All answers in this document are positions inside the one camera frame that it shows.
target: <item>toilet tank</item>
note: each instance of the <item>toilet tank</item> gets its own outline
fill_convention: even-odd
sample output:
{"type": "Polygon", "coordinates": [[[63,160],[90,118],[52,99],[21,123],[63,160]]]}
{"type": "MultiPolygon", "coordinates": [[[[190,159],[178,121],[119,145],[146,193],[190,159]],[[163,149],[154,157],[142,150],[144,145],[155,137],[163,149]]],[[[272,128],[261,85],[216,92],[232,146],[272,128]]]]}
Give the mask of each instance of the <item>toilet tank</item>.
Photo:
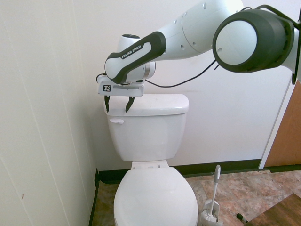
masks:
{"type": "Polygon", "coordinates": [[[128,97],[110,97],[107,113],[114,147],[124,161],[174,158],[182,141],[188,98],[183,94],[144,94],[125,112],[128,97]]]}

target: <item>white toilet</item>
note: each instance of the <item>white toilet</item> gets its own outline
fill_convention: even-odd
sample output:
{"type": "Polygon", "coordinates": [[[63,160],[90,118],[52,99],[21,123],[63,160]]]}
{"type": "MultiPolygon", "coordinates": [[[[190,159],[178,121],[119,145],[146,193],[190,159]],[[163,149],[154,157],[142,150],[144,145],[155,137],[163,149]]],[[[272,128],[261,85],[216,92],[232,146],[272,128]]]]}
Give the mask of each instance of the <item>white toilet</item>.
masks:
{"type": "Polygon", "coordinates": [[[197,225],[194,192],[166,161],[175,156],[182,140],[187,97],[145,94],[136,97],[126,113],[127,102],[128,97],[111,97],[107,113],[118,154],[132,161],[116,192],[115,226],[197,225]]]}

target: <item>toilet tank lid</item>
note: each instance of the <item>toilet tank lid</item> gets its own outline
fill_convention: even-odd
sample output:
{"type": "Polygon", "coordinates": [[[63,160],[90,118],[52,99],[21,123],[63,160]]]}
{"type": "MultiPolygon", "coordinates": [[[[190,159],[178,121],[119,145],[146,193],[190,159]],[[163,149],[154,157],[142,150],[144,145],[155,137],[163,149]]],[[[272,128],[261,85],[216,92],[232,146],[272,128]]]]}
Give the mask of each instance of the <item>toilet tank lid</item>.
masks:
{"type": "Polygon", "coordinates": [[[109,100],[109,116],[155,116],[183,114],[188,112],[189,100],[183,94],[144,94],[135,97],[134,103],[126,113],[129,97],[111,96],[109,100]]]}

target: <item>franka emika logo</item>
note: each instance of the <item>franka emika logo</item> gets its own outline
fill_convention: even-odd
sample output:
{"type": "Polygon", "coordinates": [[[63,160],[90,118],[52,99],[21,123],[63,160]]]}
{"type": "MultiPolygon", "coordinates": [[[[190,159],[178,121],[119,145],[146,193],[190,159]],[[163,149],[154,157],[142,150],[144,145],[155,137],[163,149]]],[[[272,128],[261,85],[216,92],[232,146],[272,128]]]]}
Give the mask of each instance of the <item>franka emika logo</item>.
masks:
{"type": "Polygon", "coordinates": [[[111,92],[111,85],[103,85],[103,92],[111,92]]]}
{"type": "Polygon", "coordinates": [[[138,50],[141,50],[142,49],[142,46],[139,45],[139,46],[136,46],[135,48],[133,48],[132,50],[128,51],[127,53],[123,54],[121,56],[122,59],[125,59],[127,57],[129,57],[130,55],[132,55],[134,52],[137,52],[138,50]]]}

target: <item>white wall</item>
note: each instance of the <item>white wall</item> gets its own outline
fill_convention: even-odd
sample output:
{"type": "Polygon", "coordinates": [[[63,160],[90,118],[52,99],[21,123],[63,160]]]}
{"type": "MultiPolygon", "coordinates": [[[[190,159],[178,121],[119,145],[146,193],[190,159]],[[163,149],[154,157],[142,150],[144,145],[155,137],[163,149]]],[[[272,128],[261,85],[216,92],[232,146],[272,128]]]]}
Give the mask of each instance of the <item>white wall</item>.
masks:
{"type": "MultiPolygon", "coordinates": [[[[116,51],[125,33],[144,37],[169,22],[199,0],[102,0],[94,1],[97,25],[90,34],[98,35],[92,43],[98,73],[104,72],[107,56],[116,51]]],[[[243,0],[245,6],[274,6],[297,20],[298,0],[243,0]]],[[[198,57],[157,62],[152,82],[171,85],[200,73],[214,60],[211,51],[198,57]]],[[[146,93],[183,93],[190,101],[185,135],[170,165],[261,159],[279,111],[291,72],[280,67],[250,74],[230,73],[221,67],[210,69],[200,78],[177,88],[162,89],[146,83],[146,93]]],[[[87,82],[96,161],[99,170],[128,169],[113,147],[103,97],[97,96],[97,84],[87,82]]]]}
{"type": "Polygon", "coordinates": [[[72,0],[0,1],[0,225],[87,226],[95,157],[72,0]]]}

